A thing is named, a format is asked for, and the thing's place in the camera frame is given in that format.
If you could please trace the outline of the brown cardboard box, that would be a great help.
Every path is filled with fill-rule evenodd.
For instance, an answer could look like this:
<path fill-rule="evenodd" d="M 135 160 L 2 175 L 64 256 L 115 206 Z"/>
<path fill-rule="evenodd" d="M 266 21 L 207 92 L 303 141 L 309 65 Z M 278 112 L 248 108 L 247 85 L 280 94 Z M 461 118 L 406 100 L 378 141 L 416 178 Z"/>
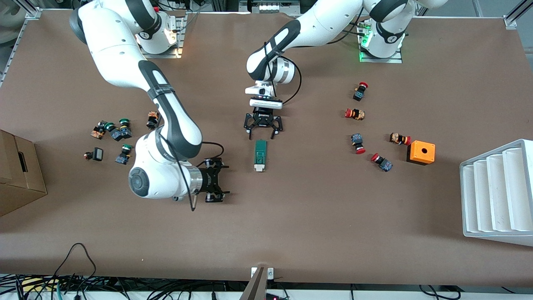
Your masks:
<path fill-rule="evenodd" d="M 0 217 L 46 195 L 34 143 L 0 130 Z"/>

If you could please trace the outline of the green circuit board module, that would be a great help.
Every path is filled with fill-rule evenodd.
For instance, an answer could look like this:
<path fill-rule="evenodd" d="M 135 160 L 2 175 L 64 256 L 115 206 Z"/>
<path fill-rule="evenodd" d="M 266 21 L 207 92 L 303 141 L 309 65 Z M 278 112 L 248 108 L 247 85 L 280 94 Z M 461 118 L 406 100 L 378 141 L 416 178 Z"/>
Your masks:
<path fill-rule="evenodd" d="M 254 150 L 254 169 L 256 172 L 263 172 L 267 160 L 267 141 L 257 140 Z"/>

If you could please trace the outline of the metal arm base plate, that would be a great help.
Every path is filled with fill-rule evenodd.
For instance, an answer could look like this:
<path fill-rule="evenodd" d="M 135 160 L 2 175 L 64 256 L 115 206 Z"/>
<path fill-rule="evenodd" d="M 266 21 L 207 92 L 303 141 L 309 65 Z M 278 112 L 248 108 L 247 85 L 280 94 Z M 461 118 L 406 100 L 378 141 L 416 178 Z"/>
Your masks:
<path fill-rule="evenodd" d="M 402 63 L 401 48 L 398 48 L 390 57 L 374 57 L 367 49 L 359 45 L 359 61 L 361 63 Z"/>
<path fill-rule="evenodd" d="M 188 17 L 175 17 L 165 12 L 158 12 L 158 15 L 162 22 L 155 33 L 149 35 L 141 32 L 136 35 L 141 53 L 147 58 L 180 58 Z"/>

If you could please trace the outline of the white slotted tray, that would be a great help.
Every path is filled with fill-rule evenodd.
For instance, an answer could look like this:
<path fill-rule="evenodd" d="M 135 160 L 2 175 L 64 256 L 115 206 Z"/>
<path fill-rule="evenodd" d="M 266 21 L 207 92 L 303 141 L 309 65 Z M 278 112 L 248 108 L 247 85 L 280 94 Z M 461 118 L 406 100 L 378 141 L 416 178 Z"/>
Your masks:
<path fill-rule="evenodd" d="M 459 176 L 465 237 L 533 248 L 533 140 L 461 162 Z"/>

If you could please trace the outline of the orange box with hole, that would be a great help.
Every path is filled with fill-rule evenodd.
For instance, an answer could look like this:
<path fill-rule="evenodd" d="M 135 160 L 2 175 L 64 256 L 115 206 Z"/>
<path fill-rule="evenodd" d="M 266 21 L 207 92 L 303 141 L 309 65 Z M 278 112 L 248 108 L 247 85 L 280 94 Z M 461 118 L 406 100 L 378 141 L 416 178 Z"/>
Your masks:
<path fill-rule="evenodd" d="M 435 144 L 415 140 L 407 148 L 406 161 L 416 165 L 430 165 L 435 162 L 435 155 Z"/>

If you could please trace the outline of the aluminium frame profile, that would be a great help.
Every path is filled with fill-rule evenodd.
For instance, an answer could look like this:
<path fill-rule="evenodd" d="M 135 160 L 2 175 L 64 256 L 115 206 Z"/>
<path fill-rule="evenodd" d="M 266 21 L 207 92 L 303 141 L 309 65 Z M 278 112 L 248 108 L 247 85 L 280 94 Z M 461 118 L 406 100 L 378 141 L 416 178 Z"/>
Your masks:
<path fill-rule="evenodd" d="M 533 8 L 533 0 L 521 0 L 514 8 L 504 15 L 506 29 L 516 29 L 516 21 Z"/>
<path fill-rule="evenodd" d="M 32 0 L 0 0 L 0 87 L 29 20 L 38 19 L 41 13 L 42 8 Z"/>

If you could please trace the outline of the white light strip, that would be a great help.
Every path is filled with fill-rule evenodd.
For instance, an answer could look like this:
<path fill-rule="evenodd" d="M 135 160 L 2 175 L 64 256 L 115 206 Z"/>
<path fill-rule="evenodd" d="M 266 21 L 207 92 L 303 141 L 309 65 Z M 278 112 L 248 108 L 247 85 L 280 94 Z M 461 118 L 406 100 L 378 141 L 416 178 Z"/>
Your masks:
<path fill-rule="evenodd" d="M 239 12 L 258 14 L 285 13 L 299 15 L 301 7 L 299 0 L 238 0 Z"/>

